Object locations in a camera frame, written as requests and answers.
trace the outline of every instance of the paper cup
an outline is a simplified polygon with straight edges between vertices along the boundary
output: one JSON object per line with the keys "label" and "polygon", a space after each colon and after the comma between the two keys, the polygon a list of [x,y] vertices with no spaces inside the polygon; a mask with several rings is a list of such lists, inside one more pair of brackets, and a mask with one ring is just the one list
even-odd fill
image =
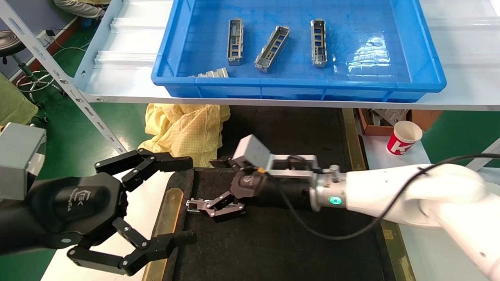
{"label": "paper cup", "polygon": [[387,143],[387,150],[394,155],[405,154],[414,143],[422,138],[422,129],[410,121],[399,121],[394,125],[394,130]]}

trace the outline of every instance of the black tray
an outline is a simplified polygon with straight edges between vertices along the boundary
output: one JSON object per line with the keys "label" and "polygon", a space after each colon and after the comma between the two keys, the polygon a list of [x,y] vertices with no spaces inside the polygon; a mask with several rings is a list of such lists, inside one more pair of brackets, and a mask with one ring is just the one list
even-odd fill
{"label": "black tray", "polygon": [[[340,109],[233,106],[219,155],[232,154],[248,134],[274,154],[313,154],[322,167],[337,164],[342,172],[351,167]],[[170,178],[168,188],[184,190],[176,231],[193,230],[198,242],[172,254],[164,281],[395,279],[381,227],[329,241],[306,232],[288,209],[249,206],[243,217],[218,224],[186,213],[187,199],[215,198],[229,189],[233,175],[230,169],[196,168]],[[299,214],[329,235],[355,232],[373,219],[335,208]]]}

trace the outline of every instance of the robotic arm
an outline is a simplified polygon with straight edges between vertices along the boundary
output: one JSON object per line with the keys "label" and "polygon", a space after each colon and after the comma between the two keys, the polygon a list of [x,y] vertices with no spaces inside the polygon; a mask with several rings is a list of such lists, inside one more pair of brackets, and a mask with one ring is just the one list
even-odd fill
{"label": "robotic arm", "polygon": [[[337,165],[320,169],[314,155],[271,154],[253,135],[240,141],[232,157],[212,165],[237,170],[229,191],[214,200],[192,198],[186,205],[188,212],[206,214],[216,222],[245,213],[246,205],[286,207],[263,170],[279,181],[295,209],[346,208],[379,217],[407,180],[429,166],[340,173]],[[384,219],[443,228],[485,276],[500,281],[500,197],[486,190],[476,172],[454,164],[427,171],[410,184]]]}
{"label": "robotic arm", "polygon": [[[0,201],[0,255],[76,245],[67,252],[76,265],[132,276],[147,263],[168,258],[174,248],[196,242],[192,231],[147,240],[123,219],[127,192],[157,171],[191,169],[190,157],[139,149],[96,163],[93,176],[34,181],[40,169],[33,166],[43,163],[40,147],[44,141],[45,130],[15,123],[0,135],[4,198]],[[121,182],[113,177],[127,170]],[[132,253],[121,257],[91,250],[116,232],[135,247]]]}
{"label": "robotic arm", "polygon": [[[96,163],[94,176],[35,181],[45,138],[43,129],[14,123],[0,134],[0,255],[76,245],[67,253],[76,265],[131,276],[168,258],[175,247],[196,242],[192,231],[147,240],[123,220],[127,192],[156,171],[191,169],[191,158],[139,149]],[[217,222],[244,214],[246,205],[290,207],[283,196],[295,209],[346,208],[380,217],[407,180],[428,166],[340,173],[337,165],[321,169],[314,155],[271,154],[253,135],[240,141],[232,157],[212,165],[236,170],[229,190],[186,205]],[[126,170],[122,182],[112,176]],[[500,197],[485,186],[476,172],[443,164],[417,177],[384,219],[443,228],[490,280],[500,281]],[[115,232],[135,247],[131,254],[91,250]]]}

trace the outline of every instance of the logo on robot hand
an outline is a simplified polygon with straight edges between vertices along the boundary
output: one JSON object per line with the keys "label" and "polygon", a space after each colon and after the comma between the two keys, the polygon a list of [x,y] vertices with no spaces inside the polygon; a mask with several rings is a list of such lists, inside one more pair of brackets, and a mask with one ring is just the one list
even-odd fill
{"label": "logo on robot hand", "polygon": [[91,191],[88,190],[82,190],[78,191],[78,188],[73,189],[73,192],[71,192],[71,195],[69,196],[69,200],[67,201],[67,211],[71,211],[72,206],[73,206],[73,201],[78,202],[76,205],[77,206],[83,206],[84,202],[89,200],[91,196]]}

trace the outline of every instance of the person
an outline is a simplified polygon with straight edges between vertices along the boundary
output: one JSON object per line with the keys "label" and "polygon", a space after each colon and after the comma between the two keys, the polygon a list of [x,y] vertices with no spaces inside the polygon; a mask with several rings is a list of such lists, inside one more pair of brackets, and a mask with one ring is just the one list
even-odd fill
{"label": "person", "polygon": [[54,4],[75,16],[96,19],[98,22],[104,17],[104,9],[95,5],[109,4],[110,0],[54,0]]}

